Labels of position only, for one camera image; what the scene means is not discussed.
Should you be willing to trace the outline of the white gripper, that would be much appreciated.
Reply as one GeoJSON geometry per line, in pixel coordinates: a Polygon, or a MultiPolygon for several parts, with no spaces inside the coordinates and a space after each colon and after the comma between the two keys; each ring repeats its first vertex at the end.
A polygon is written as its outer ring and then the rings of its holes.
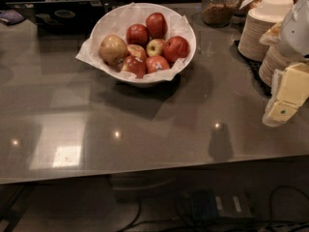
{"type": "MultiPolygon", "coordinates": [[[[309,0],[297,0],[285,16],[259,39],[263,45],[279,43],[281,55],[299,62],[309,61],[309,0]]],[[[298,63],[284,71],[275,70],[271,99],[263,116],[269,127],[286,124],[309,98],[309,65],[298,63]]]]}

